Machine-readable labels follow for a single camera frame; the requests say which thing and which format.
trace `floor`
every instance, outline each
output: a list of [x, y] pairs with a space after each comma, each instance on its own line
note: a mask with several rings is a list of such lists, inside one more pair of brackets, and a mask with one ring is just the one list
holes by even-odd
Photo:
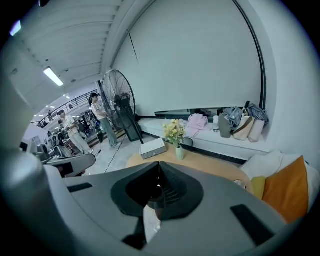
[[[143, 135], [143, 142], [153, 140], [155, 138]], [[120, 137], [118, 141], [121, 142], [121, 145], [117, 148], [111, 148], [108, 139], [93, 147], [94, 155], [97, 155], [100, 149], [101, 153], [96, 156], [95, 164], [86, 170], [85, 175], [104, 174], [126, 168], [128, 159], [133, 154], [139, 153], [141, 143], [139, 140], [130, 142], [126, 135]]]

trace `white wall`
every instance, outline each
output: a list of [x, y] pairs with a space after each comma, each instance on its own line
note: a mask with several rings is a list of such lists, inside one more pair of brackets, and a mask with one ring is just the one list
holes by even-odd
[[130, 31], [113, 69], [130, 82], [137, 113], [259, 104], [260, 63], [246, 21], [225, 0], [159, 0]]
[[260, 18], [274, 57], [274, 84], [267, 81], [266, 105], [274, 108], [267, 142], [272, 149], [301, 154], [320, 170], [320, 63], [319, 56], [303, 27], [279, 1], [248, 2]]
[[39, 136], [42, 144], [45, 144], [44, 139], [46, 139], [47, 142], [49, 141], [48, 131], [30, 123], [23, 135], [23, 138], [31, 141], [31, 139], [36, 136]]

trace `handbag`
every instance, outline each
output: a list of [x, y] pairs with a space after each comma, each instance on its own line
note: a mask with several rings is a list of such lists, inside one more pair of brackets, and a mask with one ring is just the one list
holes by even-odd
[[220, 129], [220, 136], [222, 138], [231, 137], [231, 128], [229, 125], [229, 121], [226, 119], [226, 116], [222, 113], [220, 113], [219, 115], [219, 129]]
[[252, 116], [243, 114], [240, 124], [236, 130], [233, 131], [232, 135], [236, 140], [245, 141], [254, 125], [255, 119]]

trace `standing fan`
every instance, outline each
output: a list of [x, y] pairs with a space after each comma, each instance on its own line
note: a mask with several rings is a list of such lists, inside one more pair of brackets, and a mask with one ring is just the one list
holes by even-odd
[[120, 71], [112, 69], [104, 75], [99, 87], [103, 106], [110, 121], [124, 129], [130, 141], [134, 141], [132, 138], [135, 133], [143, 144], [141, 131], [136, 123], [134, 92], [126, 77]]

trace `wooden table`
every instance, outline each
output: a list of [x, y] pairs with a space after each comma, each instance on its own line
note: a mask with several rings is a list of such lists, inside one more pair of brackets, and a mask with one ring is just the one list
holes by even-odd
[[210, 158], [201, 154], [184, 150], [184, 159], [179, 160], [176, 156], [176, 148], [169, 143], [165, 142], [167, 152], [158, 154], [156, 156], [143, 159], [140, 154], [134, 154], [127, 162], [126, 167], [138, 166], [145, 163], [165, 161], [168, 163], [181, 165], [195, 170], [220, 176], [231, 181], [241, 180], [244, 181], [246, 190], [254, 193], [252, 184], [248, 176], [238, 167], [231, 163], [226, 163], [218, 159]]

